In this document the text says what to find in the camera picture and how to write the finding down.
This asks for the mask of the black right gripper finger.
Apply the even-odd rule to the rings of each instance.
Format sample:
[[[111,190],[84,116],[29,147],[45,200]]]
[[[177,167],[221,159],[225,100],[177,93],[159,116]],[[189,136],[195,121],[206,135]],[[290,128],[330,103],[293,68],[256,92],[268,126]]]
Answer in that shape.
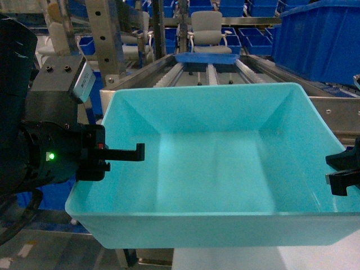
[[[335,172],[326,176],[331,193],[335,196],[348,196],[347,188],[355,187],[359,190],[359,147],[326,156],[326,164]]]

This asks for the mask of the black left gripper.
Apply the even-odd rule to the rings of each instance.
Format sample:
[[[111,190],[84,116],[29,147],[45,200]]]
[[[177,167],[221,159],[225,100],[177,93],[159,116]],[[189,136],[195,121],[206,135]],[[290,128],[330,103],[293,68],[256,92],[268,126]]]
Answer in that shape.
[[[29,144],[27,173],[20,189],[34,189],[66,182],[72,176],[82,181],[100,181],[110,170],[105,160],[144,161],[145,144],[135,150],[106,149],[105,127],[76,124],[65,129],[49,121],[23,121],[21,128]]]

